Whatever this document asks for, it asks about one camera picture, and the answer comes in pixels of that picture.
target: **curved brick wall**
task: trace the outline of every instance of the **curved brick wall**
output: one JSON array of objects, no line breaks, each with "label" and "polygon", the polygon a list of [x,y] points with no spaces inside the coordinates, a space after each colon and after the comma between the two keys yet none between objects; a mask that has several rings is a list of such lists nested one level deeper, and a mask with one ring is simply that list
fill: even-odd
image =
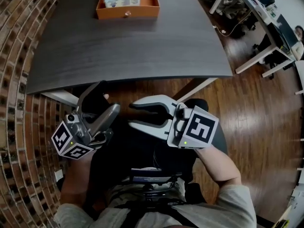
[{"label": "curved brick wall", "polygon": [[0,0],[0,227],[55,227],[64,162],[50,136],[70,109],[26,96],[31,61],[59,0]]}]

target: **person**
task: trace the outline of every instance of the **person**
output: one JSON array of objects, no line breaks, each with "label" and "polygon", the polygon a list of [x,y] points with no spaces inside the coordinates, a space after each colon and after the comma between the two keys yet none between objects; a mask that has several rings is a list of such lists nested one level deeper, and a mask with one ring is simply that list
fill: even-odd
[{"label": "person", "polygon": [[245,3],[243,0],[222,0],[216,12],[219,15],[225,14],[228,19],[233,19],[244,8]]},{"label": "person", "polygon": [[[201,107],[203,104],[205,107],[201,108],[208,110],[207,103],[201,99],[191,99],[185,104],[188,107],[190,105]],[[54,216],[55,222],[61,228],[257,227],[249,188],[242,185],[241,174],[233,161],[224,153],[225,150],[214,146],[195,151],[175,149],[166,146],[166,143],[154,137],[140,135],[139,131],[128,130],[125,127],[126,125],[121,121],[113,127],[116,128],[114,134],[118,136],[115,138],[114,135],[109,148],[101,148],[96,153],[91,152],[80,160],[71,161],[61,189],[61,205]],[[131,136],[133,136],[132,143],[138,147],[133,147],[133,145],[128,147],[127,140],[131,139]],[[218,144],[218,138],[215,137],[212,143]],[[219,186],[214,205],[186,202],[185,184],[191,180],[189,175],[192,174],[192,166],[196,158],[200,159],[210,177]],[[130,167],[151,166],[166,171],[172,167],[174,171],[182,169],[183,174],[186,174],[178,178],[175,187],[164,196],[169,198],[170,202],[173,200],[177,202],[177,205],[170,206],[169,213],[164,214],[164,211],[158,209],[146,212],[140,206],[130,206],[128,201],[137,201],[140,204],[144,200],[140,193],[136,193],[136,190],[141,190],[143,185],[120,185],[120,181],[126,177]],[[95,221],[83,210],[87,196],[92,194],[88,191],[88,185],[94,171],[94,179],[101,183],[103,186],[101,189],[107,189],[106,197],[109,200],[107,208]]]},{"label": "person", "polygon": [[[304,54],[304,45],[303,45],[303,35],[304,29],[297,25],[294,30],[294,34],[298,39],[298,42],[291,47],[291,51],[294,54],[294,57],[297,61],[301,60]],[[262,42],[258,46],[254,46],[257,48],[258,52],[265,50],[268,46],[271,45],[268,35],[265,35]],[[272,54],[267,57],[261,59],[259,61],[260,64],[270,64],[270,67],[273,67],[274,64],[281,64],[287,60],[287,57],[278,51],[274,51]]]}]

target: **cable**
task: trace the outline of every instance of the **cable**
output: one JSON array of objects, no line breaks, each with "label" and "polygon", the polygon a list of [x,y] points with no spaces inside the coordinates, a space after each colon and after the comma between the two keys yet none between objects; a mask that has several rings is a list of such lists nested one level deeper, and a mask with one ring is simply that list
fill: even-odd
[{"label": "cable", "polygon": [[240,23],[242,23],[242,22],[251,14],[251,12],[252,12],[252,10],[248,13],[248,15],[247,15],[245,18],[243,18],[243,19],[242,19],[242,20],[241,20],[241,21],[232,29],[232,31],[230,32],[229,35],[224,35],[224,34],[222,34],[216,25],[214,25],[213,28],[217,29],[218,32],[219,32],[222,36],[228,37],[228,36],[230,36],[230,35],[232,34],[232,32],[234,31],[234,29],[235,29]]}]

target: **white desk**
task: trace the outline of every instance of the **white desk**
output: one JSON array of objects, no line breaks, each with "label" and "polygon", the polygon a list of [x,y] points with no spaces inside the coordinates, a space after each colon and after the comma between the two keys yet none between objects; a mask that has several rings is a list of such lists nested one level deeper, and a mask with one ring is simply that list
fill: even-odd
[{"label": "white desk", "polygon": [[[210,14],[213,14],[214,11],[217,9],[218,5],[220,4],[222,0],[216,0],[211,8],[211,10],[209,11]],[[252,1],[252,0],[243,0],[246,5],[249,7],[249,9],[252,11],[252,13],[255,15],[255,17],[257,18],[257,20],[261,23],[264,31],[266,32],[266,34],[269,37],[269,40],[271,42],[271,45],[269,47],[267,47],[265,50],[261,51],[260,53],[258,53],[255,57],[251,58],[250,60],[248,60],[246,63],[244,63],[242,66],[238,67],[236,69],[236,73],[240,74],[243,71],[245,71],[246,69],[250,68],[251,66],[253,66],[254,64],[256,64],[259,60],[267,57],[268,55],[270,55],[271,53],[273,53],[275,50],[277,50],[278,52],[282,53],[284,56],[286,56],[288,59],[277,65],[276,67],[268,70],[267,72],[262,74],[262,77],[267,77],[271,74],[273,74],[274,72],[280,70],[281,68],[289,65],[290,63],[294,62],[296,59],[293,55],[293,53],[291,52],[290,55],[287,55],[285,52],[283,52],[282,50],[280,50],[280,48],[276,45],[275,40],[272,36],[272,34],[270,33],[270,31],[267,28],[267,25],[270,22],[273,22],[274,24],[276,24],[276,21],[273,18],[269,17],[265,17],[264,18],[261,17],[261,8],[262,5],[259,4],[259,1],[256,1],[256,4]]]}]

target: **floor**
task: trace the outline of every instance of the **floor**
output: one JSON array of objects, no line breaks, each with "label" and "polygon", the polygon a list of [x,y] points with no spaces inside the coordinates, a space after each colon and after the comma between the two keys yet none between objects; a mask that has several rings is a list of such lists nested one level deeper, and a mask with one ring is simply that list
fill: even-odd
[{"label": "floor", "polygon": [[[209,3],[202,2],[207,11]],[[218,15],[210,17],[219,26]],[[259,26],[241,39],[220,36],[231,69],[242,65],[251,47],[264,36]],[[276,221],[285,210],[297,181],[303,148],[301,88],[296,71],[279,71],[275,78],[262,78],[263,66],[253,66],[240,75],[218,79],[193,97],[206,99],[209,111],[220,119],[231,159],[250,188],[256,213]],[[128,104],[148,95],[173,96],[190,79],[151,80],[119,83],[111,86],[110,101],[120,102],[123,114],[131,113]],[[195,181],[201,186],[207,202],[214,202],[218,191],[202,164],[193,168]]]}]

